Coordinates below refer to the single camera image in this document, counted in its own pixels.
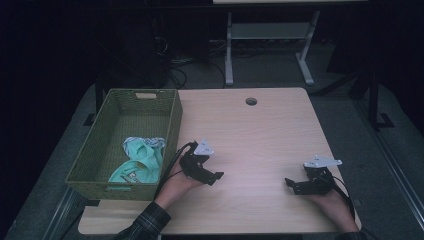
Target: light blue cloth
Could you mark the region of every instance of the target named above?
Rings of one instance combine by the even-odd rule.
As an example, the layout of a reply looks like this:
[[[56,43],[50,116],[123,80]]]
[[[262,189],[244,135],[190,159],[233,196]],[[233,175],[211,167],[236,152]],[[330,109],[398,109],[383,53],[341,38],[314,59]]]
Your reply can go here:
[[[129,137],[122,147],[130,159],[112,173],[109,182],[156,183],[159,181],[163,163],[161,150],[165,147],[165,139]]]

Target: woven basket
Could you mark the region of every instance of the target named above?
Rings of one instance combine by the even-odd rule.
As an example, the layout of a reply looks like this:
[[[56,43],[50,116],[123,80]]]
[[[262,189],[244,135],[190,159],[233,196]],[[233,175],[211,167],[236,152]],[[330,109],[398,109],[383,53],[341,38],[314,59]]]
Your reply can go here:
[[[166,141],[161,174],[175,155],[183,109],[177,90],[111,89],[68,174],[66,183],[87,199],[153,200],[158,183],[110,183],[128,160],[127,137]]]

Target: table leg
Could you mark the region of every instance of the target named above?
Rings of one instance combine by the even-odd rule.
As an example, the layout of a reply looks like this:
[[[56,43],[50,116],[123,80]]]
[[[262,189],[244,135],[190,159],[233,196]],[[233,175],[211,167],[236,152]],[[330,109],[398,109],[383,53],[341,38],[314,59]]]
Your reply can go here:
[[[228,13],[227,22],[227,55],[225,56],[225,84],[232,86],[233,80],[233,64],[231,62],[231,12]]]
[[[309,46],[311,45],[312,37],[314,36],[315,27],[318,22],[320,11],[315,11],[311,22],[308,27],[308,31],[305,38],[305,46],[303,47],[300,53],[296,53],[296,59],[299,64],[300,70],[302,71],[303,78],[307,85],[314,85],[314,80],[312,79],[311,73],[309,71],[308,65],[306,64],[306,55],[309,50]]]

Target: sleeve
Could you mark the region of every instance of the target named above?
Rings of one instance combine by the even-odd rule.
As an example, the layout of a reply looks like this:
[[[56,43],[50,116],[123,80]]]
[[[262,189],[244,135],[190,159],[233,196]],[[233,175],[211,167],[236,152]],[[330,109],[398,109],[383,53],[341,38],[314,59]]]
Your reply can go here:
[[[169,220],[171,220],[171,217],[168,213],[155,202],[151,202],[130,227],[119,232],[113,239],[156,240]]]
[[[364,232],[348,232],[338,235],[335,240],[367,240]]]

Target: table surface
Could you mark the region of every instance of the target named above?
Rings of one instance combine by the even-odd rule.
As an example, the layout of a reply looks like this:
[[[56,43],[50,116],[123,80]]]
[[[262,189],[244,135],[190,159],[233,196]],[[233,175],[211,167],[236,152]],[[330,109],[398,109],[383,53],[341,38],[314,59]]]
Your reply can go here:
[[[215,153],[204,164],[225,172],[213,186],[191,190],[170,209],[162,234],[335,232],[284,178],[306,181],[303,163],[332,157],[302,88],[180,90],[183,117],[178,147],[206,138]],[[246,104],[255,98],[257,104]],[[330,167],[341,178],[337,167]],[[102,200],[87,206],[82,234],[115,234],[131,225],[149,202]]]

